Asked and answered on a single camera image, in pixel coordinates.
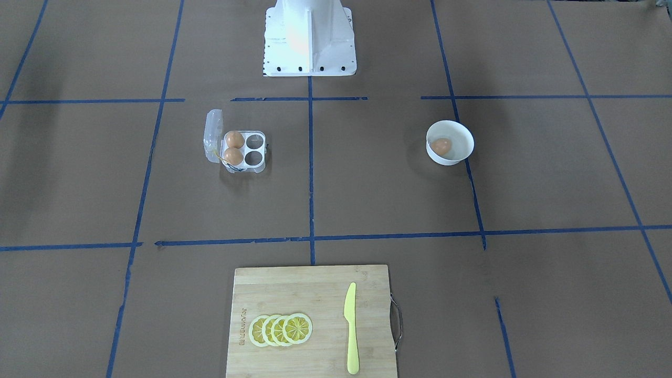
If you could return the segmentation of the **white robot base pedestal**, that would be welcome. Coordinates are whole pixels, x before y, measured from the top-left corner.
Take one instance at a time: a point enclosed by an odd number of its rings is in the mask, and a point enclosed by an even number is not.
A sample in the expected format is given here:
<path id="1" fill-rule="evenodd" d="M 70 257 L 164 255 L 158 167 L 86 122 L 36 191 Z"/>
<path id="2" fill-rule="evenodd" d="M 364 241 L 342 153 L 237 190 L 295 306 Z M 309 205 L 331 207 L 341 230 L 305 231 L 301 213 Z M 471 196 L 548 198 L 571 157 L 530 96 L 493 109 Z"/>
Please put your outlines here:
<path id="1" fill-rule="evenodd" d="M 341 1 L 277 1 L 265 21 L 264 76 L 356 74 L 352 12 Z"/>

